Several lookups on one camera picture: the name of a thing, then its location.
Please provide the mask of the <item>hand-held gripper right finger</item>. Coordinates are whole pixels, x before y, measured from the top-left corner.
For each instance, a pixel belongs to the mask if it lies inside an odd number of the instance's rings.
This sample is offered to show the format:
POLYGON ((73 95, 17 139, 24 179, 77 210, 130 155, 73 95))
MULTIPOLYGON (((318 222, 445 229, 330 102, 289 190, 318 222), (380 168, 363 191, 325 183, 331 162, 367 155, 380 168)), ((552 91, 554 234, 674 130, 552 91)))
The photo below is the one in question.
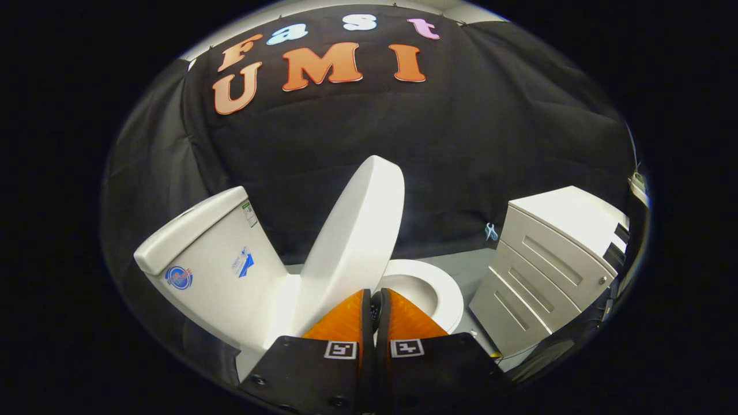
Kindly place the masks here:
POLYGON ((508 376, 469 333, 449 334, 392 289, 375 294, 377 414, 483 414, 508 376))

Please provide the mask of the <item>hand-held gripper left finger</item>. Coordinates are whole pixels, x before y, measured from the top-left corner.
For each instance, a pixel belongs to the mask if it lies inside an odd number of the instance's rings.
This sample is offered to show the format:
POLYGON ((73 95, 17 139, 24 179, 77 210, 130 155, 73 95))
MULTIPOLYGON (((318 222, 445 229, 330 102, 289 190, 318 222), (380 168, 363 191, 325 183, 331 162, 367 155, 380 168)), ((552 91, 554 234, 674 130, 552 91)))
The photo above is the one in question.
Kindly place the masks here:
POLYGON ((280 412, 366 414, 375 373, 371 291, 361 289, 304 334, 277 337, 239 388, 280 412))

